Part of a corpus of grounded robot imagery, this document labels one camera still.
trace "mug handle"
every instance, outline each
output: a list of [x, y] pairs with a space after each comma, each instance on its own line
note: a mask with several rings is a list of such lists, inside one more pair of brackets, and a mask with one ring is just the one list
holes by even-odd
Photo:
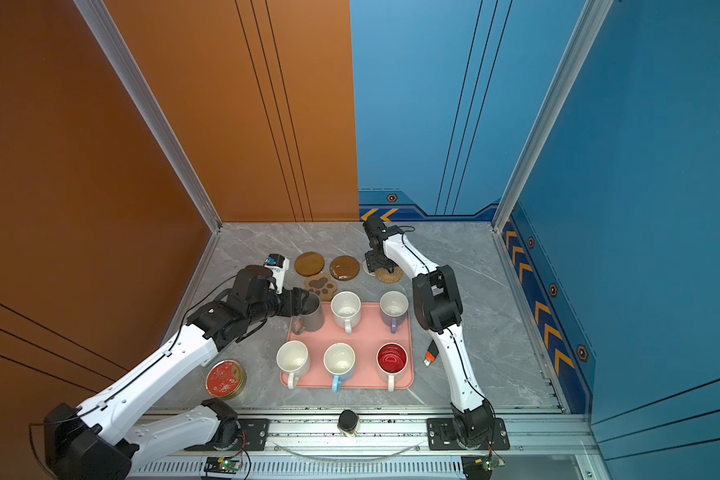
[[[299, 322], [302, 323], [302, 328], [294, 330], [294, 328]], [[304, 332], [305, 328], [307, 328], [307, 325], [304, 323], [304, 320], [302, 320], [301, 316], [296, 317], [296, 321], [291, 323], [291, 331], [297, 335], [301, 335]]]

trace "pink tray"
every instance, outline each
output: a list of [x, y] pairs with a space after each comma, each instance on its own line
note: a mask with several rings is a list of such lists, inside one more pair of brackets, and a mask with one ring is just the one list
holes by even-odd
[[[376, 353], [385, 343], [395, 342], [402, 345], [408, 354], [408, 364], [403, 377], [394, 383], [395, 389], [407, 389], [413, 383], [413, 357], [411, 356], [411, 318], [398, 326], [398, 332], [392, 333], [382, 321], [382, 310], [378, 303], [364, 302], [362, 304], [362, 318], [360, 323], [347, 335], [343, 328], [339, 328], [333, 319], [331, 303], [324, 302], [322, 311], [326, 316], [326, 323], [317, 332], [304, 332], [297, 335], [288, 329], [288, 341], [298, 340], [304, 342], [309, 350], [312, 364], [309, 371], [298, 380], [298, 387], [331, 388], [333, 377], [322, 362], [328, 347], [337, 342], [346, 343], [355, 351], [355, 373], [352, 378], [344, 382], [342, 388], [348, 389], [386, 389], [387, 381], [382, 380], [376, 372]], [[280, 381], [288, 385], [288, 376], [280, 372]]]

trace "cup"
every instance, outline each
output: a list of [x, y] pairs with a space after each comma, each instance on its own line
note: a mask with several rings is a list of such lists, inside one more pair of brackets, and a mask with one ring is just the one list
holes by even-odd
[[355, 373], [355, 351], [346, 343], [334, 343], [322, 358], [328, 373], [333, 375], [331, 390], [334, 393]]
[[398, 325], [408, 318], [408, 298], [400, 292], [387, 292], [379, 302], [382, 308], [382, 321], [397, 333]]
[[382, 380], [387, 381], [387, 390], [394, 390], [394, 383], [405, 373], [408, 366], [408, 354], [397, 343], [387, 343], [376, 353], [376, 371]]
[[352, 328], [360, 323], [362, 305], [360, 297], [352, 292], [339, 292], [331, 300], [333, 319], [339, 328], [343, 328], [347, 335], [352, 334]]
[[[320, 303], [320, 298], [315, 293], [309, 292], [309, 296], [314, 296], [317, 299], [316, 301], [318, 304]], [[301, 335], [305, 331], [317, 332], [322, 328], [325, 322], [326, 317], [323, 315], [322, 305], [320, 305], [317, 310], [308, 315], [297, 315], [291, 317], [291, 331], [297, 335]]]
[[309, 370], [307, 345], [298, 340], [283, 343], [277, 351], [277, 366], [288, 375], [288, 388], [295, 389], [298, 379]]

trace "brown wall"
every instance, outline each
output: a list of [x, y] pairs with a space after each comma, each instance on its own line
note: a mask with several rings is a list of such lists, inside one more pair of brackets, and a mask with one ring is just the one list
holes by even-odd
[[72, 1], [0, 0], [0, 478], [44, 478], [27, 422], [157, 347], [208, 237]]
[[349, 0], [106, 0], [224, 221], [356, 220]]

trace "yellow arrow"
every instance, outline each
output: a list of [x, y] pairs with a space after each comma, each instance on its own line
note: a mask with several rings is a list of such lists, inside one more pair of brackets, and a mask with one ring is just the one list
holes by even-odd
[[515, 264], [516, 264], [516, 263], [515, 263], [515, 260], [517, 259], [518, 252], [520, 252], [521, 254], [524, 254], [524, 253], [525, 253], [525, 250], [523, 250], [523, 249], [520, 248], [519, 246], [513, 246], [513, 247], [512, 247], [512, 265], [515, 265]]
[[547, 307], [547, 306], [546, 306], [545, 304], [543, 304], [543, 303], [536, 302], [536, 324], [537, 324], [537, 325], [539, 324], [539, 310], [541, 310], [541, 311], [543, 311], [543, 312], [547, 312], [547, 313], [549, 313], [550, 315], [552, 315], [552, 312], [550, 312], [549, 307]]
[[558, 332], [556, 329], [552, 328], [549, 323], [544, 325], [544, 345], [549, 348], [550, 347], [550, 333], [552, 335], [555, 335], [560, 340], [563, 339], [562, 336], [560, 336], [560, 332]]
[[560, 376], [560, 360], [563, 360], [568, 365], [570, 365], [570, 368], [575, 369], [574, 363], [571, 361], [571, 359], [568, 358], [564, 353], [559, 351], [558, 349], [554, 350], [554, 370], [555, 373], [557, 373], [557, 376]]
[[399, 210], [398, 208], [393, 208], [392, 210], [390, 210], [390, 211], [387, 212], [386, 214], [382, 215], [382, 220], [384, 220], [385, 222], [389, 222], [389, 216], [392, 215], [394, 212], [396, 212], [396, 211], [398, 211], [398, 210]]
[[517, 236], [517, 234], [512, 231], [507, 232], [507, 250], [509, 249], [509, 237], [510, 236]]
[[521, 285], [523, 284], [523, 270], [528, 270], [529, 272], [534, 271], [534, 269], [530, 268], [530, 265], [520, 262], [520, 284]]
[[361, 216], [360, 219], [365, 222], [369, 216], [374, 215], [376, 212], [378, 212], [378, 208], [371, 208], [365, 215]]

